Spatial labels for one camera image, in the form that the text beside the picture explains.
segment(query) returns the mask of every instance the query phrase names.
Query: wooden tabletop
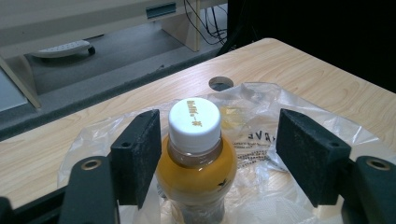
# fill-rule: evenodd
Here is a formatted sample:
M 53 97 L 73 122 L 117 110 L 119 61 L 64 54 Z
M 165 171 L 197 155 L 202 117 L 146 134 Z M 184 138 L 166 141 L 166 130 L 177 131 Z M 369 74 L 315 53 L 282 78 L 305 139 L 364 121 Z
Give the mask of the wooden tabletop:
M 396 94 L 275 39 L 264 39 L 0 143 L 0 195 L 14 208 L 57 188 L 57 171 L 79 132 L 108 117 L 215 92 L 212 77 L 276 83 L 351 119 L 396 151 Z

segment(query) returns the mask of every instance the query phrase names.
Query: desk leg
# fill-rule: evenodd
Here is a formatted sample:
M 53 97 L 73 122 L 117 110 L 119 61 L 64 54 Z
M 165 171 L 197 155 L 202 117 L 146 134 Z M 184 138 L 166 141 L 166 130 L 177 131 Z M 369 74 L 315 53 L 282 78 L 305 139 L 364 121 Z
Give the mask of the desk leg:
M 199 13 L 199 1 L 193 3 L 193 6 L 195 6 L 194 10 Z M 161 20 L 161 25 L 166 33 L 176 38 L 192 51 L 198 51 L 200 49 L 201 36 L 197 32 L 196 28 L 200 28 L 200 22 L 194 12 L 189 12 L 188 16 L 191 21 L 184 13 Z
M 41 107 L 35 90 L 32 69 L 26 58 L 23 55 L 5 60 L 0 57 L 0 66 L 26 96 L 29 102 L 35 108 Z

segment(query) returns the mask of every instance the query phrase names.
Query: orange bottle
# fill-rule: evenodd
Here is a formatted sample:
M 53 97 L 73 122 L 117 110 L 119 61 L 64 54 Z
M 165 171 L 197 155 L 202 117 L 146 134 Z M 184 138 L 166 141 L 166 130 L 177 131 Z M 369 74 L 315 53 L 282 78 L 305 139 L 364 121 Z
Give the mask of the orange bottle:
M 176 223 L 220 223 L 236 174 L 233 144 L 221 134 L 219 109 L 203 98 L 177 102 L 156 176 Z

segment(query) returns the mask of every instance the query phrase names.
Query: bottle neck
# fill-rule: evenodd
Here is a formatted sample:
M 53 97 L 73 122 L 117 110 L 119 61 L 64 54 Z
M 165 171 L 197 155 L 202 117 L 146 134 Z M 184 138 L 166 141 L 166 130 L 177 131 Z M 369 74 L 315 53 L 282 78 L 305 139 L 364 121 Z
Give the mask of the bottle neck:
M 212 163 L 219 157 L 222 149 L 223 141 L 221 137 L 212 148 L 200 154 L 182 152 L 172 143 L 170 138 L 168 141 L 168 154 L 172 161 L 180 166 L 188 168 L 203 167 Z

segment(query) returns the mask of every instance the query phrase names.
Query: orange liquid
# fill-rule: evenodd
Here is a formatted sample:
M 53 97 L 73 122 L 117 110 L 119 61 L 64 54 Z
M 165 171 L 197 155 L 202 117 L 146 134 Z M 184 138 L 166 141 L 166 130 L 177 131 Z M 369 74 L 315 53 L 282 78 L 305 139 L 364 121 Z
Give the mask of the orange liquid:
M 232 143 L 222 137 L 223 148 L 209 164 L 185 167 L 168 154 L 168 137 L 163 140 L 163 154 L 156 176 L 166 197 L 177 204 L 202 206 L 218 204 L 229 191 L 236 174 L 236 155 Z

